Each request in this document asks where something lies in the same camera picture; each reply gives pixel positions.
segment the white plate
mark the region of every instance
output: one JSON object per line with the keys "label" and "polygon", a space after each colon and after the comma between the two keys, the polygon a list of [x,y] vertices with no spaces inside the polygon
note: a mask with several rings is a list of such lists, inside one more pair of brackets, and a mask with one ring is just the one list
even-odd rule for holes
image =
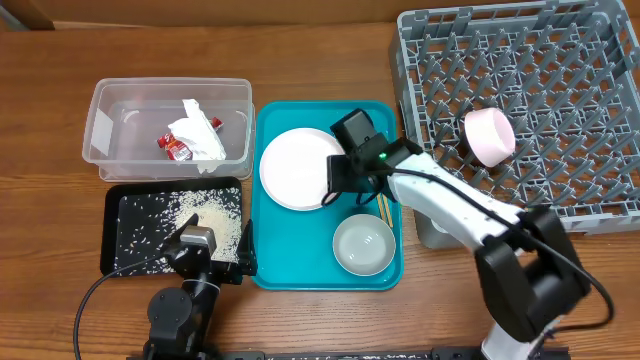
{"label": "white plate", "polygon": [[324,131],[289,130],[273,139],[262,154],[262,187],[287,209],[319,209],[327,193],[327,157],[342,154],[338,141]]}
{"label": "white plate", "polygon": [[333,235],[333,254],[348,272],[371,276],[386,269],[396,253],[393,231],[379,217],[359,214],[344,220]]}

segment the tray rim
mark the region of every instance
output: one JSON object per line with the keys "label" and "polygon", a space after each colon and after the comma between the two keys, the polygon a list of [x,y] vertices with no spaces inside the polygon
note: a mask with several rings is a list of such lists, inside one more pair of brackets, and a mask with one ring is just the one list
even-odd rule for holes
{"label": "tray rim", "polygon": [[[259,130],[260,126],[263,126],[264,124],[264,116],[267,116],[269,113],[271,113],[274,108],[277,109],[278,107],[282,106],[282,105],[295,105],[295,106],[304,106],[304,105],[309,105],[309,106],[317,106],[317,105],[321,105],[321,104],[336,104],[339,105],[341,107],[344,106],[348,106],[348,105],[353,105],[353,104],[360,104],[360,105],[367,105],[370,107],[374,107],[374,108],[378,108],[378,110],[380,110],[381,112],[385,113],[385,115],[387,117],[389,117],[390,119],[393,119],[393,125],[394,127],[392,127],[391,129],[389,129],[389,135],[390,137],[392,137],[394,140],[395,138],[398,137],[398,131],[397,131],[397,119],[396,116],[393,112],[393,110],[391,110],[391,108],[385,104],[384,102],[378,101],[378,100],[285,100],[285,101],[274,101],[271,102],[267,105],[265,105],[262,110],[260,110],[260,112],[258,113],[258,116],[256,118],[256,125],[257,125],[257,129],[256,129],[256,135],[257,135],[257,131]],[[258,136],[256,136],[256,146],[254,148],[254,161],[253,161],[253,166],[254,166],[254,171],[253,173],[256,174],[256,166],[260,165],[260,161],[259,159],[257,159],[257,154],[258,154],[258,141],[261,140],[258,138]],[[260,156],[262,156],[262,153],[264,152],[264,149],[260,149]],[[253,194],[254,191],[257,189],[259,181],[256,181],[255,179],[253,180],[253,184],[251,186],[251,214],[253,215]],[[400,220],[402,220],[402,206],[399,205],[398,208],[399,211],[399,218]],[[403,239],[403,227],[401,226],[401,224],[398,224],[400,226],[394,226],[397,227],[398,229],[398,236],[396,237],[396,246],[397,246],[397,251],[396,251],[396,255],[394,256],[394,260],[397,259],[397,261],[399,262],[399,266],[400,269],[398,271],[398,275],[396,276],[396,278],[391,281],[389,284],[386,284],[385,286],[381,286],[381,287],[371,287],[370,284],[363,284],[364,286],[360,286],[360,287],[341,287],[341,286],[335,286],[335,287],[283,287],[283,286],[273,286],[272,283],[270,282],[266,282],[264,281],[260,275],[255,275],[251,277],[251,280],[258,286],[260,286],[261,288],[265,289],[265,290],[269,290],[269,291],[387,291],[390,290],[392,288],[394,288],[396,285],[398,285],[398,283],[400,282],[400,280],[402,279],[403,275],[404,275],[404,239]]]}
{"label": "tray rim", "polygon": [[111,273],[116,256],[116,233],[120,199],[128,195],[146,195],[161,192],[199,191],[211,189],[237,188],[240,190],[240,213],[242,213],[242,183],[234,177],[201,178],[174,181],[158,181],[135,184],[120,184],[111,187],[105,195],[104,218],[102,222],[102,244],[100,248],[100,272]]}

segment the white label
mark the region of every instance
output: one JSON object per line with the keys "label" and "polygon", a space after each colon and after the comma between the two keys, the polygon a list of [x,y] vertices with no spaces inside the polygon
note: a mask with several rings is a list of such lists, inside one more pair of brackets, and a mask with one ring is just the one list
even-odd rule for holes
{"label": "white label", "polygon": [[107,114],[103,113],[102,110],[98,109],[96,120],[93,122],[91,145],[100,150],[105,156],[109,155],[111,130],[113,130],[113,120],[111,120]]}

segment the black baking pan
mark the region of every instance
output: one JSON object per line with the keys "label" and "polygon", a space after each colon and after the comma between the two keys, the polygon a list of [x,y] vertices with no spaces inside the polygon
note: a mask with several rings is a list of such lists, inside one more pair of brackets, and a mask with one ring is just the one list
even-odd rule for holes
{"label": "black baking pan", "polygon": [[[169,206],[179,207],[175,200],[169,199],[175,198],[177,193],[196,191],[211,191],[212,195],[208,196],[215,196],[230,205],[234,215],[241,218],[242,189],[240,180],[233,177],[124,184],[109,189],[105,198],[102,228],[102,274],[159,254],[162,241],[171,231],[163,214],[171,210]],[[173,271],[159,261],[141,265],[120,276],[167,272]]]}

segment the gray bowl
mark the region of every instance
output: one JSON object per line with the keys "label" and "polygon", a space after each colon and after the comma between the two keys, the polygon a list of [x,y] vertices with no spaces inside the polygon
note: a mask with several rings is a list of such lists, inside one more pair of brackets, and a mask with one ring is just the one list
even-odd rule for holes
{"label": "gray bowl", "polygon": [[393,231],[379,217],[359,214],[344,220],[333,235],[333,254],[348,272],[372,276],[386,269],[396,253]]}

